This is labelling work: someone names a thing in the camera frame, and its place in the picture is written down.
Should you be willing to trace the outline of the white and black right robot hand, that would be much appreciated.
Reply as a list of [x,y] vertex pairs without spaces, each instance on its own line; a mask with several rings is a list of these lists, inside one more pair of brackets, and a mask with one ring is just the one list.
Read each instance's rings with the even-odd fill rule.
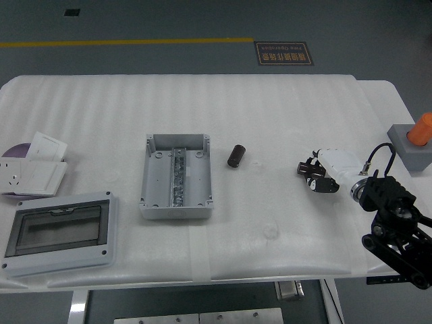
[[350,151],[320,149],[306,162],[299,162],[297,174],[303,176],[313,192],[336,193],[340,187],[351,191],[365,177],[360,175],[362,163]]

